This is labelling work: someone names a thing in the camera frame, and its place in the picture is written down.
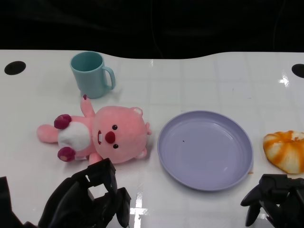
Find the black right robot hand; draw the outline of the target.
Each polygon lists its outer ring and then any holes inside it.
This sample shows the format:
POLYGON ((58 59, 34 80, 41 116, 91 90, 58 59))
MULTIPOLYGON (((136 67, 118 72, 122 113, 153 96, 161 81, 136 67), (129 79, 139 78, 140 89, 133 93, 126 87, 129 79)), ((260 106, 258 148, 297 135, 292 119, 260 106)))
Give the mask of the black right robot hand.
POLYGON ((302 228, 304 226, 304 180, 292 179, 286 174, 264 174, 241 201, 248 206, 245 226, 254 224, 260 209, 275 228, 302 228))

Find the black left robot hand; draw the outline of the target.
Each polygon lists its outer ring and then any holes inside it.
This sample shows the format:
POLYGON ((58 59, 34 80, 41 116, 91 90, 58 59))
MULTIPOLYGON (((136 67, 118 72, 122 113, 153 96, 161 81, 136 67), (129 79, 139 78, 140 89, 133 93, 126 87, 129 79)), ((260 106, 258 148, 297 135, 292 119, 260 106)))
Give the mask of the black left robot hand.
POLYGON ((40 228, 105 228, 113 217, 129 226, 131 197, 118 188, 115 167, 104 159, 65 179, 48 199, 40 228))

